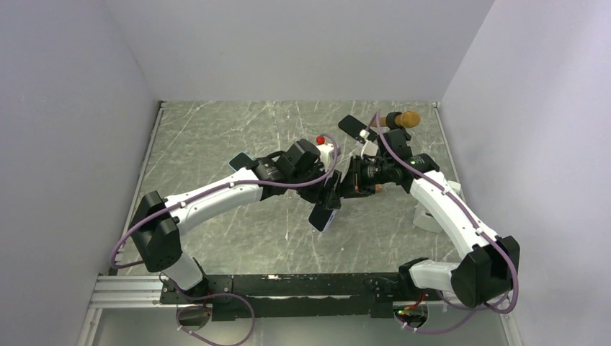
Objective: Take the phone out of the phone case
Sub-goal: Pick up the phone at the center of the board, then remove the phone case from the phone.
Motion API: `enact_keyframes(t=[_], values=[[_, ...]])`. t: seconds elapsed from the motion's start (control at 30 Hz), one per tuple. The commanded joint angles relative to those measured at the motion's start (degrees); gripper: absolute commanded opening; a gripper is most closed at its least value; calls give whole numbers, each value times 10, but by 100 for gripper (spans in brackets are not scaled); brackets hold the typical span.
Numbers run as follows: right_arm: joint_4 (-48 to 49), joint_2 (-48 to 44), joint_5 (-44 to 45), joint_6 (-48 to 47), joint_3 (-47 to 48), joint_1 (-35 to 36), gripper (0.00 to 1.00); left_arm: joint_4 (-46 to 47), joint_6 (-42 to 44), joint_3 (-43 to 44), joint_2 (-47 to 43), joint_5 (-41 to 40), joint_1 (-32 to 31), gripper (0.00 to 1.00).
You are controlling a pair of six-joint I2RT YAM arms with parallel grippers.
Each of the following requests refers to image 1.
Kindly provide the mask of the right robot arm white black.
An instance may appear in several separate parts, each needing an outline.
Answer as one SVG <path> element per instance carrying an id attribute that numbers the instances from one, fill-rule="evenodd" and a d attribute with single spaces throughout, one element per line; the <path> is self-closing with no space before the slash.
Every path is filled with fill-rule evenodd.
<path id="1" fill-rule="evenodd" d="M 375 194 L 377 185 L 402 187 L 432 215 L 460 256 L 458 263 L 414 259 L 399 269 L 398 292 L 417 298 L 426 289 L 453 293 L 476 308 L 505 293 L 518 292 L 520 247 L 512 236 L 500 237 L 459 198 L 429 154 L 415 155 L 401 129 L 374 134 L 356 130 L 363 153 L 353 156 L 342 181 L 343 198 Z"/>

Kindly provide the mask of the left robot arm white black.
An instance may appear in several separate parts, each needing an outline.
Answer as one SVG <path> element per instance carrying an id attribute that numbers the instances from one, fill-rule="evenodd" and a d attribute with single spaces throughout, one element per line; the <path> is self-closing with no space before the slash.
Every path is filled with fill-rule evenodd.
<path id="1" fill-rule="evenodd" d="M 336 170 L 341 149 L 329 139 L 315 144 L 296 141 L 286 151 L 251 158 L 236 155 L 228 177 L 180 195 L 148 193 L 135 212 L 129 236 L 149 272 L 160 272 L 190 303 L 201 301 L 208 279 L 197 261 L 185 253 L 182 236 L 200 224 L 243 205 L 294 190 L 304 200 L 330 209 L 340 206 Z"/>

